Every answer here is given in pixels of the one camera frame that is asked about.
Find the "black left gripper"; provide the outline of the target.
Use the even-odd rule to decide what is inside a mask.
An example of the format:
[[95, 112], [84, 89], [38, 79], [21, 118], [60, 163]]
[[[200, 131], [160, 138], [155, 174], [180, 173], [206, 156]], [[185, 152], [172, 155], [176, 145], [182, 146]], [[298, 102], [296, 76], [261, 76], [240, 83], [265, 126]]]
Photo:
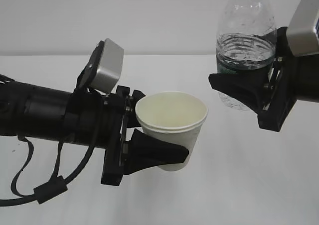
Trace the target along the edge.
[[183, 163], [189, 155], [184, 146], [158, 140], [135, 129], [126, 143], [127, 126], [133, 115], [133, 105], [146, 95], [139, 90], [117, 86], [107, 100], [107, 135], [102, 185], [119, 185], [124, 174], [161, 165]]

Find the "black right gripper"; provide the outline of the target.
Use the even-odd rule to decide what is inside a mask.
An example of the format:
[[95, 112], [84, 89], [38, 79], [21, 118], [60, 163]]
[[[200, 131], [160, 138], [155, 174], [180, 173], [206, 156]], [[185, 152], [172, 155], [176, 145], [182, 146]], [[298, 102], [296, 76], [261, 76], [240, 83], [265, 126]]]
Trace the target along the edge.
[[273, 75], [267, 92], [264, 85], [269, 82], [269, 68], [240, 70], [235, 74], [213, 73], [208, 76], [212, 89], [238, 100], [258, 113], [259, 128], [274, 132], [281, 130], [297, 101], [294, 77], [298, 60], [289, 47], [287, 29], [280, 27], [277, 30]]

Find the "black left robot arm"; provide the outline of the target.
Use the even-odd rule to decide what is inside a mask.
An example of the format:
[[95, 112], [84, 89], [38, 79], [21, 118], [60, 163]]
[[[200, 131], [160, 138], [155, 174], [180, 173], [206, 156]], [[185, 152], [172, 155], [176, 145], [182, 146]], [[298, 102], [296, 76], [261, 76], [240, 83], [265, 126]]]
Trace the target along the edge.
[[92, 88], [73, 93], [21, 83], [1, 76], [0, 133], [105, 149], [101, 183], [159, 165], [183, 163], [189, 150], [139, 130], [135, 106], [141, 91], [118, 86], [101, 95]]

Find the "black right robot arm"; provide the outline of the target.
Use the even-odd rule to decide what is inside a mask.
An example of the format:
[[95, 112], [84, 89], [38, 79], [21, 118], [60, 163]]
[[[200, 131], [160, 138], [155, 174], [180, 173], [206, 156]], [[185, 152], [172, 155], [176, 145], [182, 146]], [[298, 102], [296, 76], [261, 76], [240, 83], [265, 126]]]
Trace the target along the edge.
[[242, 102], [256, 113], [261, 129], [275, 132], [296, 101], [319, 101], [319, 56], [294, 56], [286, 31], [277, 30], [275, 61], [269, 68], [208, 77], [212, 89]]

